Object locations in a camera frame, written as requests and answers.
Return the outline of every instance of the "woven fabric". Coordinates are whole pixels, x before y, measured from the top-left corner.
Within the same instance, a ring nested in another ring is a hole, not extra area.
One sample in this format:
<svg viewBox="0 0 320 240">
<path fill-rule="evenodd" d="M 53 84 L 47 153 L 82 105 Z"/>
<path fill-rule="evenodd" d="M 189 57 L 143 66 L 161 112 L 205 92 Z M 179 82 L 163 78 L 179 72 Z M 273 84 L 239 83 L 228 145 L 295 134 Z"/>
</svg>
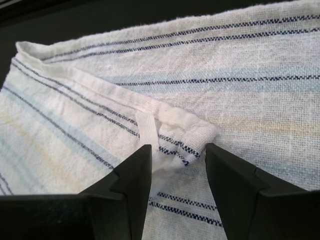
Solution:
<svg viewBox="0 0 320 240">
<path fill-rule="evenodd" d="M 203 155 L 214 126 L 218 146 L 320 188 L 319 39 L 320 2 L 303 0 L 19 42 L 0 93 L 0 192 L 75 193 L 150 140 L 143 239 L 225 240 Z"/>
</svg>

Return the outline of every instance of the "light blue stripe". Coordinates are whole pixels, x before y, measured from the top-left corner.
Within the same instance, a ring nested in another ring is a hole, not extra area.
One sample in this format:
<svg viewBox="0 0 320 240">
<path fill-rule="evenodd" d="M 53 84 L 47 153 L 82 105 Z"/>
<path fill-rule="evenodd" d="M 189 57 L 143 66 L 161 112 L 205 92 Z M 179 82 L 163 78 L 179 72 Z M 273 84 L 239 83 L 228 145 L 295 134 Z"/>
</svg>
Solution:
<svg viewBox="0 0 320 240">
<path fill-rule="evenodd" d="M 15 164 L 13 164 L 12 162 L 12 157 L 8 156 L 8 152 L 7 151 L 3 151 L 2 149 L 0 149 L 0 156 L 2 157 L 2 159 L 5 161 L 5 163 L 7 163 L 8 165 L 10 165 L 10 167 L 14 170 L 14 172 L 16 173 L 15 175 L 19 177 L 20 179 L 20 183 L 28 189 L 29 193 L 32 193 L 32 188 L 30 186 L 30 184 L 26 181 L 26 179 L 22 176 L 22 172 L 17 168 L 17 166 Z"/>
<path fill-rule="evenodd" d="M 26 99 L 28 102 L 30 102 L 34 107 L 36 107 L 37 109 L 39 109 L 41 112 L 43 112 L 47 117 L 51 118 L 54 122 L 56 122 L 57 124 L 60 125 L 61 128 L 63 128 L 65 131 L 67 131 L 70 135 L 72 135 L 73 137 L 75 137 L 77 140 L 81 141 L 82 143 L 85 143 L 85 145 L 92 149 L 96 154 L 98 154 L 99 156 L 101 156 L 103 159 L 105 159 L 106 161 L 108 161 L 109 163 L 113 164 L 113 166 L 115 167 L 116 165 L 118 165 L 121 161 L 116 158 L 115 156 L 113 156 L 111 153 L 107 152 L 105 149 L 103 149 L 101 146 L 99 146 L 97 143 L 95 143 L 92 139 L 90 139 L 88 136 L 84 135 L 83 133 L 81 133 L 79 130 L 75 129 L 74 127 L 70 126 L 69 124 L 67 124 L 64 120 L 62 120 L 61 118 L 59 118 L 58 116 L 56 116 L 55 114 L 53 114 L 50 110 L 48 110 L 47 108 L 45 108 L 41 103 L 35 101 L 34 99 L 32 99 L 32 97 L 30 97 L 29 95 L 21 92 L 20 90 L 18 90 L 14 85 L 12 85 L 9 82 L 6 82 L 5 85 L 10 88 L 11 90 L 13 90 L 14 92 L 16 92 L 17 94 L 19 94 L 21 97 L 23 97 L 24 99 Z M 20 107 L 22 107 L 23 109 L 28 109 L 29 107 L 24 104 L 22 101 L 20 101 L 19 99 L 17 99 L 15 96 L 13 96 L 12 94 L 5 92 L 6 96 L 11 99 L 13 102 L 15 102 L 17 105 L 19 105 Z M 54 135 L 56 135 L 59 139 L 62 140 L 62 142 L 64 142 L 69 148 L 71 148 L 75 153 L 81 155 L 85 160 L 88 161 L 88 164 L 92 165 L 93 167 L 99 169 L 99 170 L 103 170 L 105 172 L 105 174 L 109 173 L 110 170 L 107 167 L 104 167 L 99 161 L 97 161 L 88 151 L 86 151 L 85 149 L 81 148 L 78 144 L 76 144 L 74 141 L 70 140 L 69 138 L 65 137 L 61 131 L 57 131 L 57 129 L 50 123 L 48 122 L 46 119 L 44 119 L 41 116 L 38 116 L 38 113 L 34 113 L 33 114 L 33 110 L 30 109 L 29 111 L 33 116 L 34 119 L 36 121 L 38 121 L 41 124 L 44 124 L 48 130 L 53 133 Z"/>
<path fill-rule="evenodd" d="M 309 76 L 320 75 L 318 65 L 297 67 L 253 67 L 253 68 L 225 68 L 221 70 L 184 71 L 176 73 L 142 73 L 129 76 L 99 76 L 113 84 L 119 83 L 144 83 L 156 81 L 177 81 L 190 79 L 215 79 L 215 78 L 261 78 L 284 76 Z M 124 86 L 124 88 L 141 93 L 204 93 L 204 92 L 319 92 L 320 81 L 308 80 L 279 80 L 257 82 L 213 82 L 213 83 L 188 83 L 188 84 L 157 84 L 143 86 Z"/>
<path fill-rule="evenodd" d="M 21 157 L 18 156 L 18 154 L 11 148 L 11 146 L 0 137 L 0 143 L 4 148 L 6 148 L 7 153 L 11 153 L 12 157 L 7 157 L 6 162 L 11 165 L 11 167 L 18 173 L 20 180 L 22 183 L 28 185 L 28 189 L 30 190 L 31 193 L 34 191 L 32 190 L 34 187 L 31 188 L 30 184 L 27 183 L 27 180 L 22 176 L 23 173 L 19 168 L 22 168 L 24 172 L 27 174 L 27 176 L 34 182 L 36 183 L 41 190 L 43 190 L 46 193 L 49 193 L 48 189 L 39 181 L 39 179 L 30 172 L 29 167 L 25 164 L 25 162 L 21 159 Z"/>
</svg>

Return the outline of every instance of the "striped towel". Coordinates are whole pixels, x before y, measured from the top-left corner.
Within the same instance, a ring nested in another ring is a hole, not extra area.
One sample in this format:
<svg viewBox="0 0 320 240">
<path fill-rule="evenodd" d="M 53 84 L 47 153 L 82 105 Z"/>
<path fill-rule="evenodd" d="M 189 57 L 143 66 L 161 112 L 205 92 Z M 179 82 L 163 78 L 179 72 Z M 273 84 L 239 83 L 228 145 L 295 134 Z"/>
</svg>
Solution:
<svg viewBox="0 0 320 240">
<path fill-rule="evenodd" d="M 320 188 L 320 2 L 254 6 L 50 46 L 19 42 L 0 92 L 0 193 L 77 193 L 152 144 L 143 239 L 226 240 L 214 142 Z"/>
</svg>

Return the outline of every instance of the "black surface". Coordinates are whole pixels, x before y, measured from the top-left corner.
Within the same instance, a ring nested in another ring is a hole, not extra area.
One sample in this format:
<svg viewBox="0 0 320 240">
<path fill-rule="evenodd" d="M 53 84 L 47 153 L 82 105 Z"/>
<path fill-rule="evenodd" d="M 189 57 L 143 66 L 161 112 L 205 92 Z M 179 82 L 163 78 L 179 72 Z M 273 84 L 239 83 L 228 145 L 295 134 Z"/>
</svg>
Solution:
<svg viewBox="0 0 320 240">
<path fill-rule="evenodd" d="M 228 240 L 319 240 L 320 191 L 306 191 L 206 145 L 206 174 Z"/>
<path fill-rule="evenodd" d="M 128 2 L 107 0 L 22 0 L 0 11 L 0 86 L 16 54 L 15 42 L 53 44 L 85 35 L 158 23 L 177 17 L 221 13 L 282 0 Z"/>
</svg>

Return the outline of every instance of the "dish towel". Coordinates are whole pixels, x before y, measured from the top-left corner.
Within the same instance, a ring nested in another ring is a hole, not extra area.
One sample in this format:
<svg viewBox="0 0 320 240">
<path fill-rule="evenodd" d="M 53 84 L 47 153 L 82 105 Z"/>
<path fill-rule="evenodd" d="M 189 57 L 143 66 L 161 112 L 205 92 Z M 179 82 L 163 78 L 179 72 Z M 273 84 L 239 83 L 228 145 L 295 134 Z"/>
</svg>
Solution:
<svg viewBox="0 0 320 240">
<path fill-rule="evenodd" d="M 143 239 L 226 240 L 206 143 L 320 188 L 317 0 L 16 46 L 0 92 L 3 195 L 78 193 L 151 143 Z"/>
</svg>

